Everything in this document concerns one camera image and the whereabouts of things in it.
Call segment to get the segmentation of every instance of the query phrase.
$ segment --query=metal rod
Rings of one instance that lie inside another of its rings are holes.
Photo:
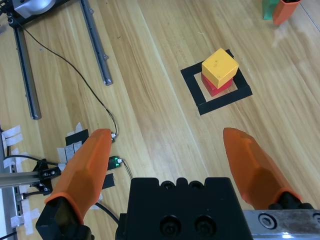
[[[28,102],[31,118],[34,120],[41,119],[40,106],[38,96],[30,65],[28,49],[26,45],[24,30],[21,27],[13,28],[16,48],[19,55],[20,66],[22,71],[23,83],[25,88],[25,96]]]
[[[39,181],[39,174],[35,171],[0,173],[0,188],[28,185]]]
[[[4,168],[3,161],[5,158],[5,149],[3,144],[0,144],[0,173],[10,173],[11,166]],[[17,214],[22,214],[22,206],[21,203],[16,203],[16,196],[15,196],[15,188],[14,187],[6,187],[0,189],[1,195],[0,204],[3,204],[3,213],[4,219],[1,224],[1,228],[4,229],[6,234],[11,234],[16,231],[16,228],[11,227],[11,218],[16,216]],[[17,240],[17,236],[10,236],[7,240]]]
[[[81,10],[83,13],[84,21],[88,29],[90,40],[92,43],[93,51],[98,63],[103,83],[105,85],[111,85],[112,79],[109,73],[108,65],[106,63],[108,56],[105,54],[102,47],[99,34],[95,25],[94,18],[92,16],[93,10],[90,8],[88,0],[80,0]]]

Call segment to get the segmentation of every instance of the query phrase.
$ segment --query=metal bracket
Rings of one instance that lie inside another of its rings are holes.
[[[13,28],[13,31],[16,42],[16,49],[18,51],[20,60],[23,83],[25,88],[25,97],[28,102],[30,115],[32,119],[38,120],[41,119],[41,112],[38,102],[34,76],[32,74],[32,69],[30,65],[24,30],[21,27],[15,27]]]
[[[92,43],[92,47],[94,50],[94,54],[96,57],[96,61],[98,63],[100,73],[102,76],[103,83],[105,85],[111,85],[112,80],[109,73],[108,65],[106,64],[106,60],[109,58],[102,47],[98,31],[95,25],[94,18],[92,14],[94,11],[90,8],[88,0],[80,0],[81,10],[83,13],[84,21],[86,24],[86,27],[88,29],[88,33],[90,36],[90,40]]]
[[[56,0],[56,3],[49,11],[52,11],[53,9],[61,6],[62,4],[68,1],[69,0]],[[105,85],[109,86],[113,82],[109,73],[108,65],[106,63],[108,56],[104,52],[97,28],[95,25],[95,21],[92,16],[94,11],[89,7],[88,0],[79,0],[79,1],[81,5],[81,10],[83,13],[83,18],[87,26],[90,40],[92,43],[93,51],[96,57],[96,61],[99,66],[102,81]],[[34,77],[31,69],[30,59],[28,55],[28,49],[26,45],[24,31],[21,27],[19,27],[19,24],[23,26],[24,24],[27,24],[30,21],[46,13],[42,13],[39,15],[32,15],[28,18],[23,18],[22,16],[18,15],[15,12],[12,2],[8,2],[8,4],[5,5],[5,7],[8,10],[8,12],[10,12],[8,15],[8,23],[13,28],[13,31],[14,31],[16,48],[19,55],[22,77],[23,77],[23,82],[25,87],[25,96],[27,98],[30,115],[32,119],[38,120],[38,119],[41,119],[42,116],[40,112],[40,106],[39,106],[37,91],[35,87]]]

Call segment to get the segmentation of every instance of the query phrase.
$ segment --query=wooden block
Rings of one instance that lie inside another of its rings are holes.
[[[217,88],[232,79],[239,64],[222,48],[202,63],[203,75]]]
[[[263,20],[272,20],[272,14],[274,13],[279,0],[262,0],[262,17]]]
[[[208,90],[208,92],[210,93],[211,97],[223,92],[224,90],[228,89],[231,87],[232,82],[234,81],[234,78],[231,78],[229,81],[227,81],[225,83],[225,85],[223,85],[222,87],[220,87],[219,89],[215,87],[215,85],[213,85],[208,78],[206,78],[205,75],[203,75],[203,73],[201,73],[201,80],[205,86],[205,88]]]

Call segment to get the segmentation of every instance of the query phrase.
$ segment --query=yellow cube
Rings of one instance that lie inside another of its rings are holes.
[[[232,79],[239,64],[222,48],[202,63],[203,75],[217,88]]]

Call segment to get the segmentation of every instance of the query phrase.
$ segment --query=red cube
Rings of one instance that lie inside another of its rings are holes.
[[[232,82],[234,80],[234,78],[231,78],[229,81],[227,81],[222,87],[220,88],[216,88],[215,85],[213,85],[208,78],[206,78],[205,75],[203,75],[201,73],[201,80],[205,86],[205,88],[208,90],[208,92],[210,93],[210,95],[213,97],[221,92],[223,92],[224,90],[228,89],[231,87]]]

